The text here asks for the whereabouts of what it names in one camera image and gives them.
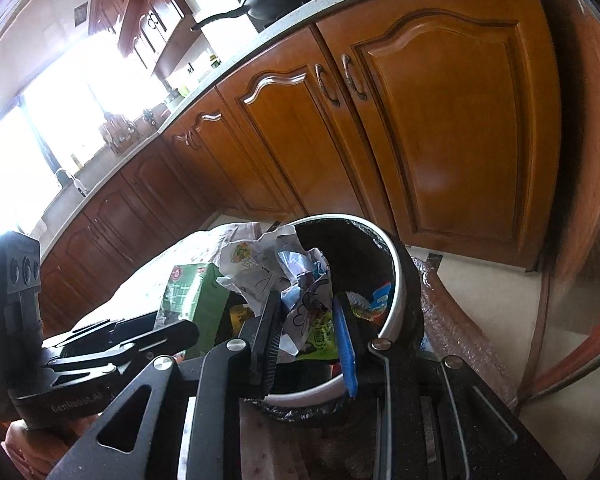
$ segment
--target cabinet door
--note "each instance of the cabinet door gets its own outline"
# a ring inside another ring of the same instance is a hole
[[[83,213],[54,245],[53,255],[61,262],[65,280],[88,291],[91,308],[108,301],[134,270]]]
[[[255,57],[218,89],[302,213],[349,213],[392,227],[362,131],[309,28]]]
[[[540,1],[370,0],[318,28],[350,78],[402,241],[532,266],[560,145]]]
[[[40,267],[42,291],[38,295],[45,337],[66,332],[98,306],[105,295],[99,287],[81,282],[53,253]]]
[[[179,130],[166,140],[222,206],[258,219],[291,213],[276,183],[258,168],[248,140],[215,89],[181,116]]]
[[[164,141],[158,137],[138,153],[122,175],[177,240],[198,229],[211,208]]]
[[[83,211],[134,270],[176,242],[120,174]]]
[[[154,64],[167,44],[158,27],[160,27],[160,22],[157,16],[151,9],[145,9],[144,13],[140,16],[139,35],[146,44],[147,51]]]
[[[169,41],[173,31],[184,17],[184,13],[176,5],[175,0],[147,0],[148,11],[155,16],[157,29],[164,38]]]
[[[98,30],[114,30],[116,23],[120,18],[120,5],[117,0],[99,0]]]

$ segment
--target faucet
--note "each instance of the faucet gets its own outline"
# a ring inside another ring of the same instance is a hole
[[[87,197],[88,190],[86,186],[80,181],[79,178],[75,178],[71,173],[69,173],[65,168],[58,168],[56,170],[56,180],[58,184],[62,186],[64,189],[65,186],[68,186],[71,182],[74,183],[75,189],[78,190],[83,197]]]

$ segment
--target pan handle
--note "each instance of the pan handle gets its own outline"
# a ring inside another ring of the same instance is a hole
[[[197,22],[193,27],[191,27],[191,31],[195,32],[196,30],[200,30],[205,25],[208,25],[215,20],[222,20],[223,18],[239,18],[243,14],[249,12],[249,7],[241,6],[234,10],[229,10],[228,12],[221,12],[220,14],[214,14],[213,16],[209,16],[205,18],[201,22]]]

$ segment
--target human hand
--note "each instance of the human hand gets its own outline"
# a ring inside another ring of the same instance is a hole
[[[32,430],[24,420],[16,420],[7,430],[4,447],[18,468],[22,469],[24,461],[32,478],[44,478],[96,417],[93,415],[69,422],[68,429],[63,431],[67,434],[65,438],[50,430]]]

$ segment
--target bottle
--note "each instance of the bottle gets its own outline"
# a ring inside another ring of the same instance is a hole
[[[211,68],[218,68],[222,64],[222,61],[218,59],[216,54],[209,56],[209,61],[211,62]]]

